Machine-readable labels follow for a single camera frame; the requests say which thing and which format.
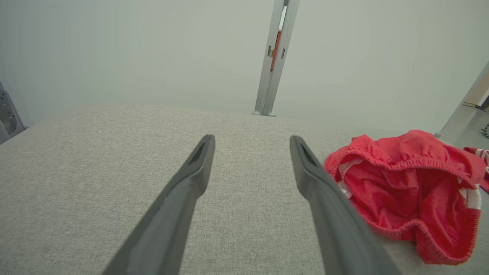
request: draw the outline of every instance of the red fabric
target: red fabric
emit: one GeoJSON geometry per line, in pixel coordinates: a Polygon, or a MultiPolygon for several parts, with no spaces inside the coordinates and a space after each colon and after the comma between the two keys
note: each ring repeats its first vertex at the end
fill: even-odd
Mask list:
{"type": "Polygon", "coordinates": [[[475,154],[484,162],[484,165],[486,166],[486,173],[484,175],[484,180],[481,181],[481,188],[489,193],[489,150],[474,147],[464,147],[464,150],[475,154]]]}
{"type": "Polygon", "coordinates": [[[476,155],[412,130],[377,141],[355,137],[328,156],[325,169],[348,186],[374,231],[415,241],[425,263],[456,265],[470,257],[480,210],[467,207],[461,193],[478,192],[485,165],[476,155]]]}

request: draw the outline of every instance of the red cloth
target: red cloth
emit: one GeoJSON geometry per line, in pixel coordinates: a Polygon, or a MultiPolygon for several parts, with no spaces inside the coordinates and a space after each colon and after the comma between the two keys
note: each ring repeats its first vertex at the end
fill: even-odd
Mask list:
{"type": "Polygon", "coordinates": [[[486,173],[484,174],[484,180],[481,181],[481,188],[489,193],[489,150],[474,147],[464,147],[464,150],[475,154],[484,162],[484,165],[486,166],[486,173]]]}
{"type": "Polygon", "coordinates": [[[485,170],[476,155],[412,130],[377,141],[355,137],[325,168],[374,231],[415,241],[425,263],[470,257],[481,213],[476,184],[485,170]]]}

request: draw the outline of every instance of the gray fabric surface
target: gray fabric surface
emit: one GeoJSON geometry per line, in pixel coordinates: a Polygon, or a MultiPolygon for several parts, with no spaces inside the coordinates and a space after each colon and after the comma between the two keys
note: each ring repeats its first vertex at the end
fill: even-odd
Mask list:
{"type": "MultiPolygon", "coordinates": [[[[216,136],[182,273],[323,273],[289,137],[324,162],[351,137],[401,133],[153,105],[90,106],[0,146],[0,273],[99,273],[199,139],[216,136]]],[[[485,273],[488,195],[472,258],[426,266],[411,243],[380,238],[407,274],[485,273]]]]}

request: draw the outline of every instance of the floor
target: floor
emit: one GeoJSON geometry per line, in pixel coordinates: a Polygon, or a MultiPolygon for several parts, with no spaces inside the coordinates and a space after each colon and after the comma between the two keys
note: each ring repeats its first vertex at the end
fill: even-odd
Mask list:
{"type": "Polygon", "coordinates": [[[443,129],[440,139],[460,148],[489,149],[489,138],[481,131],[488,123],[489,113],[462,105],[443,129]]]}

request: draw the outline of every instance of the gray table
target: gray table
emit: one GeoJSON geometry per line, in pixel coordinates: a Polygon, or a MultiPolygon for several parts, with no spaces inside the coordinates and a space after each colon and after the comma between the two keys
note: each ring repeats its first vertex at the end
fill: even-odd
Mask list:
{"type": "MultiPolygon", "coordinates": [[[[99,273],[200,138],[216,136],[182,273],[324,272],[311,211],[295,186],[289,137],[319,157],[368,134],[255,115],[154,105],[89,106],[35,125],[0,146],[0,270],[99,273]]],[[[404,273],[489,270],[488,194],[471,259],[426,266],[407,242],[381,238],[404,273]]]]}

